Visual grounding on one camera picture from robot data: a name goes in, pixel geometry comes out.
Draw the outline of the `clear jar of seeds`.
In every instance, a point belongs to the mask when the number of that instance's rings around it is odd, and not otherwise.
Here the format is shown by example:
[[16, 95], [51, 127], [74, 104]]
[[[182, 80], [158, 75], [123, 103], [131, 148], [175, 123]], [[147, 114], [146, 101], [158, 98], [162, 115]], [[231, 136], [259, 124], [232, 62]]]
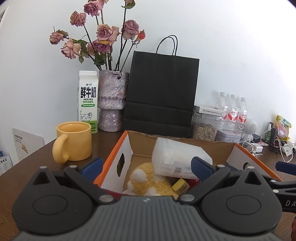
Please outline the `clear jar of seeds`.
[[192, 138], [196, 140], [214, 141], [221, 117], [194, 113], [191, 122]]

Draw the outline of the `yellow ceramic mug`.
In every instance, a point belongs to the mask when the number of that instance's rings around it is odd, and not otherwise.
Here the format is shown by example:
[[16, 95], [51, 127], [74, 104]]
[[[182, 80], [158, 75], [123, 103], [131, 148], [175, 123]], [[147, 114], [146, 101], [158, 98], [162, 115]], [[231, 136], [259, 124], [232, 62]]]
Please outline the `yellow ceramic mug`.
[[91, 125], [86, 122], [70, 121], [56, 127], [57, 138], [52, 155], [55, 162], [82, 161], [92, 155]]

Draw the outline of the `orange cardboard pumpkin box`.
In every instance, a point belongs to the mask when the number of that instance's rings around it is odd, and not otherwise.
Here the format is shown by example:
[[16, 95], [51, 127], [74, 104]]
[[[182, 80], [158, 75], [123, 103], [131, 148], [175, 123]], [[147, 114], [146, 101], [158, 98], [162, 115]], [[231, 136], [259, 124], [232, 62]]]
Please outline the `orange cardboard pumpkin box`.
[[254, 166], [261, 174], [279, 179], [276, 173], [239, 144], [190, 138], [164, 139], [160, 145], [157, 136], [124, 131], [94, 183], [113, 192], [123, 192], [132, 171], [142, 163], [151, 162], [153, 150], [157, 151], [160, 166], [167, 168], [165, 175], [169, 177], [191, 178], [191, 160], [199, 156], [210, 164], [228, 164], [239, 171]]

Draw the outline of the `white printed tin box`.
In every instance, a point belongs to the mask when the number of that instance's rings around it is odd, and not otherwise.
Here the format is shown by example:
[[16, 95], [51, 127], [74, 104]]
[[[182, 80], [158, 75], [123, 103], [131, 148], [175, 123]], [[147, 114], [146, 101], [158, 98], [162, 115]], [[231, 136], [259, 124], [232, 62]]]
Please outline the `white printed tin box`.
[[239, 143], [241, 134], [235, 131], [217, 130], [215, 140], [227, 143]]

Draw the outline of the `black small bottle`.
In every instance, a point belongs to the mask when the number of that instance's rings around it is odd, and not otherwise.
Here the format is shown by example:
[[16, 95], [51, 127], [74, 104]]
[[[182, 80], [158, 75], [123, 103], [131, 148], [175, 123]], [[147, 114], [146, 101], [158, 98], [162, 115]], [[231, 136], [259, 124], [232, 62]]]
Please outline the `black small bottle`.
[[273, 122], [270, 122], [268, 124], [268, 130], [267, 130], [266, 136], [265, 136], [265, 141], [269, 145], [273, 145], [274, 139], [276, 136], [276, 128], [274, 128], [273, 126], [274, 126]]

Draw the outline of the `flat white box on jar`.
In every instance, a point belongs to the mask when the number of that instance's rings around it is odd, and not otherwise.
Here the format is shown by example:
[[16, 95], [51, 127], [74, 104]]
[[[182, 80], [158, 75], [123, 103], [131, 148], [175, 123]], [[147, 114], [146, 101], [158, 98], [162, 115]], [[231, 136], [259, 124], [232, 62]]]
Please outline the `flat white box on jar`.
[[224, 117], [225, 112], [214, 108], [205, 108], [202, 106], [194, 106], [194, 111], [200, 114], [208, 114], [219, 117]]

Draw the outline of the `water bottle left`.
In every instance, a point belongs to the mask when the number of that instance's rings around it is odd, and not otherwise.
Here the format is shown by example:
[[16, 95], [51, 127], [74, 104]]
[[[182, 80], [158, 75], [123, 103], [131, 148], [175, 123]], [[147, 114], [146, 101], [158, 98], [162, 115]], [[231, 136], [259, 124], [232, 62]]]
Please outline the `water bottle left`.
[[220, 92], [219, 98], [215, 104], [215, 109], [222, 111], [222, 119], [219, 123], [219, 130], [225, 129], [225, 124], [227, 121], [227, 115], [228, 115], [228, 106], [226, 102], [227, 93]]

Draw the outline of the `translucent plastic jar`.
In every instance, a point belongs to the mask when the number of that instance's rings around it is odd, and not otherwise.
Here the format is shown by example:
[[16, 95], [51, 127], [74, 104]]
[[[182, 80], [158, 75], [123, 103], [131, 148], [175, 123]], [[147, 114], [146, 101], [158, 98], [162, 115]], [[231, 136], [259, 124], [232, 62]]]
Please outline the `translucent plastic jar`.
[[158, 137], [152, 151], [154, 173], [168, 177], [197, 179], [191, 169], [194, 157], [213, 164], [212, 158], [201, 147]]

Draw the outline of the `small white robot speaker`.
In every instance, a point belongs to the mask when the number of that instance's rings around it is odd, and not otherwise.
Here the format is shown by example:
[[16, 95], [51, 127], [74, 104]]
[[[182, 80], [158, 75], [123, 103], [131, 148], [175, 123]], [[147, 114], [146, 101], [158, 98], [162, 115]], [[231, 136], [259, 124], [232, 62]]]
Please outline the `small white robot speaker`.
[[254, 119], [247, 119], [245, 127], [243, 128], [242, 140], [252, 141], [253, 134], [257, 131], [257, 122]]

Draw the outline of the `purple textured vase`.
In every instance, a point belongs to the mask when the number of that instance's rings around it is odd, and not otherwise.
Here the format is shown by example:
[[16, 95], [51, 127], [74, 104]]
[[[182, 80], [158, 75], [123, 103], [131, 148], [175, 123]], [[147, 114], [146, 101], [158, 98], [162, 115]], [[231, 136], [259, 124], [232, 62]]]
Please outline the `purple textured vase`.
[[118, 132], [122, 129], [122, 112], [125, 108], [129, 73], [102, 70], [98, 76], [98, 128], [105, 132]]

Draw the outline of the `water bottle right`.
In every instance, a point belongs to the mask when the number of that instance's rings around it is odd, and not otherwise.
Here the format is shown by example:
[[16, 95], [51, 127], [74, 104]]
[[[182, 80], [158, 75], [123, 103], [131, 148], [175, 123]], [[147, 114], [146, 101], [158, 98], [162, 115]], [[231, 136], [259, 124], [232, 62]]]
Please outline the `water bottle right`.
[[247, 109], [247, 105], [246, 105], [246, 98], [241, 97], [240, 98], [240, 105], [239, 105], [239, 112], [238, 112], [238, 119], [237, 119], [237, 123], [236, 123], [236, 132], [242, 134], [243, 129], [246, 124], [247, 115], [248, 115], [248, 109]]

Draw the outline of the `black paper shopping bag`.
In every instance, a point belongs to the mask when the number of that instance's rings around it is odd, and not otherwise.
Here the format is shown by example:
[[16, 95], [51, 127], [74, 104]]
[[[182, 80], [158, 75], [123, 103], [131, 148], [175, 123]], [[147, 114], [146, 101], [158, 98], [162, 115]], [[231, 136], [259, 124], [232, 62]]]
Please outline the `black paper shopping bag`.
[[188, 138], [194, 109], [199, 60], [135, 51], [132, 57], [123, 129], [152, 135]]

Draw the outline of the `white leaflet card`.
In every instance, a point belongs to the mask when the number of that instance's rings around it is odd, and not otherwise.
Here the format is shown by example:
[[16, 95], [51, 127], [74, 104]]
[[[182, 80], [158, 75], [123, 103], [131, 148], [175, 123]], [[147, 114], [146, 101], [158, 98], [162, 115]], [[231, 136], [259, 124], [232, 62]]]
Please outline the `white leaflet card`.
[[27, 156], [45, 145], [44, 138], [28, 133], [17, 128], [12, 128], [18, 160], [22, 161]]

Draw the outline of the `water bottle middle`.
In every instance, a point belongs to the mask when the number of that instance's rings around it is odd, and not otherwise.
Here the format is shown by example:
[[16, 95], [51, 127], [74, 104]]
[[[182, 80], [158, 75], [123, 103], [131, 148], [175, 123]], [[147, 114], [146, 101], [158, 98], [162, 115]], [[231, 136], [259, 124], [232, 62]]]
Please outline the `water bottle middle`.
[[228, 114], [226, 121], [226, 130], [233, 131], [237, 118], [238, 118], [238, 107], [236, 105], [237, 96], [235, 94], [230, 95], [230, 100], [228, 104]]

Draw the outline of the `white green milk carton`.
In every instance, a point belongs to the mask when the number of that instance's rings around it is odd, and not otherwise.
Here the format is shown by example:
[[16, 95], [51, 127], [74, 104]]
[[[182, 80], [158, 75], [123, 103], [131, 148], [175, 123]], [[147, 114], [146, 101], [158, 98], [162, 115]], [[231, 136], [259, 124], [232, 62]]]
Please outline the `white green milk carton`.
[[77, 119], [89, 123], [92, 133], [98, 130], [98, 84], [96, 71], [79, 71]]

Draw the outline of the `water bottle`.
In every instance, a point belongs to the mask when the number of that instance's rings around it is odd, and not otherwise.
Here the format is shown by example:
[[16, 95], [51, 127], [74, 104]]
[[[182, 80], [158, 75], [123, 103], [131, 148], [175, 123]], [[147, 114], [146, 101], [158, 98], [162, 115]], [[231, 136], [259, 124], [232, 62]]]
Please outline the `water bottle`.
[[227, 121], [227, 115], [228, 115], [228, 106], [226, 102], [227, 93], [220, 92], [219, 98], [215, 104], [215, 109], [222, 111], [222, 119], [219, 123], [219, 130], [225, 129], [225, 124]]
[[248, 109], [247, 109], [247, 105], [246, 105], [246, 98], [241, 97], [240, 98], [240, 105], [239, 105], [239, 112], [238, 112], [238, 119], [237, 119], [237, 123], [236, 123], [236, 132], [242, 134], [243, 129], [246, 124], [247, 115], [248, 115]]
[[226, 130], [233, 131], [237, 118], [238, 118], [238, 107], [236, 105], [237, 96], [235, 94], [230, 95], [230, 100], [228, 104], [228, 114], [226, 121]]

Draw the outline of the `beige mahjong tile block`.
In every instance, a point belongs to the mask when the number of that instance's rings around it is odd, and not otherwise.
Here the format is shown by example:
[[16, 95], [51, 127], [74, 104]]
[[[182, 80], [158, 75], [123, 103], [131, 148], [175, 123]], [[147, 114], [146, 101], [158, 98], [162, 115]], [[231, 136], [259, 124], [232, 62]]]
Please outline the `beige mahjong tile block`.
[[189, 190], [190, 185], [184, 179], [180, 178], [171, 188], [178, 195], [182, 195]]

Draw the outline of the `blue white booklet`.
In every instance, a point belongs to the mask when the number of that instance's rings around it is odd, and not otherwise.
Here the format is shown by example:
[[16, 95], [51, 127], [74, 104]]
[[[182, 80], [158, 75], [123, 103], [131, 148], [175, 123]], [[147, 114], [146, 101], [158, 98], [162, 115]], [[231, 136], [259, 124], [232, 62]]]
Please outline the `blue white booklet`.
[[0, 156], [0, 176], [7, 172], [10, 168], [13, 167], [13, 163], [11, 161], [11, 157], [9, 154], [4, 155], [1, 151]]

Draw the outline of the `white charger adapter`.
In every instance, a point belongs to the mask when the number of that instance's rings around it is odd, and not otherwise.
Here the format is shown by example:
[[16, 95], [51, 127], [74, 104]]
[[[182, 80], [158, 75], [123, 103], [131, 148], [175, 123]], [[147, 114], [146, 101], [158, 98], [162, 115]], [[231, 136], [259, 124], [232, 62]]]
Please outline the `white charger adapter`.
[[259, 144], [254, 144], [252, 146], [252, 152], [253, 153], [261, 153], [263, 151], [263, 146], [259, 145]]

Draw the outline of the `yellow white plush toy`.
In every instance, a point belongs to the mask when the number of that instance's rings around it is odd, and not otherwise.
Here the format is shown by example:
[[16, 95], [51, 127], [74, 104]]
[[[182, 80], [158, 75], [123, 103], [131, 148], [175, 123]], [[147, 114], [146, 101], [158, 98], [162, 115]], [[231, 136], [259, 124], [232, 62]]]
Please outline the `yellow white plush toy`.
[[179, 197], [166, 177], [154, 173], [152, 163], [143, 163], [132, 171], [123, 194]]

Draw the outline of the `yellow pink snack bag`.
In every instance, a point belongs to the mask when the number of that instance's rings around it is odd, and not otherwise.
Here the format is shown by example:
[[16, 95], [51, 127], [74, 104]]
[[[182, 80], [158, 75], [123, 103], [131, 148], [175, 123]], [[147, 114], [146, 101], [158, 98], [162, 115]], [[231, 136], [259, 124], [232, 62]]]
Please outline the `yellow pink snack bag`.
[[290, 139], [288, 134], [291, 127], [292, 127], [292, 124], [289, 121], [287, 121], [285, 118], [283, 118], [280, 115], [276, 116], [275, 128], [277, 130], [277, 137], [281, 141], [286, 142]]

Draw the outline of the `dried pink rose bouquet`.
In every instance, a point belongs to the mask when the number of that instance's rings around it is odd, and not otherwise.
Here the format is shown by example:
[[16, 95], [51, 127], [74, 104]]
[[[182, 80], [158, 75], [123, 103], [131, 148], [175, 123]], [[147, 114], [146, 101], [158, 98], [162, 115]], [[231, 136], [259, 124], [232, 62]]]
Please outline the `dried pink rose bouquet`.
[[[126, 61], [121, 62], [126, 44], [131, 42], [128, 50], [129, 55], [134, 46], [145, 39], [145, 31], [140, 30], [139, 24], [134, 20], [128, 20], [126, 13], [135, 7], [135, 1], [125, 1], [121, 7], [124, 9], [123, 23], [121, 27], [110, 26], [104, 22], [103, 8], [108, 1], [88, 1], [83, 6], [83, 12], [74, 11], [70, 16], [70, 24], [75, 27], [83, 27], [87, 40], [73, 39], [64, 30], [54, 30], [49, 36], [49, 42], [57, 45], [64, 41], [61, 53], [68, 59], [77, 58], [80, 63], [85, 58], [90, 58], [93, 64], [101, 71], [104, 66], [106, 70], [122, 71]], [[96, 37], [90, 38], [86, 28], [87, 17], [95, 18], [97, 23]]]

